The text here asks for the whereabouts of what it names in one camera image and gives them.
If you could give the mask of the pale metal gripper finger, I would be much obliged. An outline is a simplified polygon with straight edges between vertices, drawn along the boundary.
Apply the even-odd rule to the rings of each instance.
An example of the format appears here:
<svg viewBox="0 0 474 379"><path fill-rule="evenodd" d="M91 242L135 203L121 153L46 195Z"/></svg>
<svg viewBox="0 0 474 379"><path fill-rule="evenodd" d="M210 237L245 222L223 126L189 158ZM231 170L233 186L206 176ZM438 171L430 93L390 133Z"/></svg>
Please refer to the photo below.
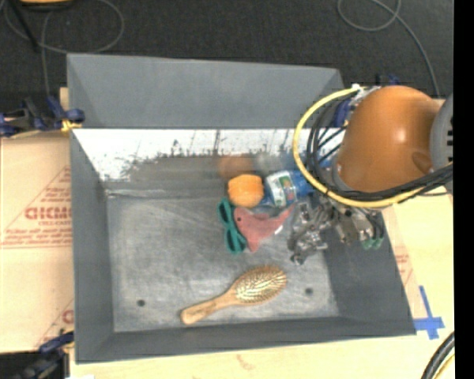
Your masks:
<svg viewBox="0 0 474 379"><path fill-rule="evenodd" d="M318 251L326 250L328 243L318 232L306 232L290 239L290 260L295 265L303 265L306 259Z"/></svg>
<svg viewBox="0 0 474 379"><path fill-rule="evenodd" d="M287 240L289 249L290 239L295 235L301 235L306 232L318 232L321 235L320 216L321 211L318 208L312 209L307 203L296 205L289 226L290 231Z"/></svg>

